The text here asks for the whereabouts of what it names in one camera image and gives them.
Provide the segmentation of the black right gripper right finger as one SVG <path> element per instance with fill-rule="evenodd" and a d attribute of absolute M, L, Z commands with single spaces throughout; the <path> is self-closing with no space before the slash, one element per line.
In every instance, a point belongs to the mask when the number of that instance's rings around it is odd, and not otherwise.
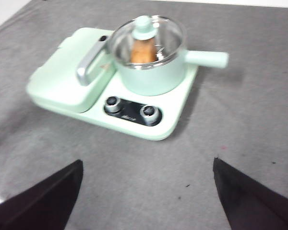
<path fill-rule="evenodd" d="M 288 198 L 214 158 L 219 200 L 233 230 L 288 230 Z"/>

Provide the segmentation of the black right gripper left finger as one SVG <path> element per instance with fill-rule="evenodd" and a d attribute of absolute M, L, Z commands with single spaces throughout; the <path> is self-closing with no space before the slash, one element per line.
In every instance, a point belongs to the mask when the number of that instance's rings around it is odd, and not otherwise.
<path fill-rule="evenodd" d="M 77 201 L 84 174 L 76 160 L 0 204 L 0 230 L 63 230 Z"/>

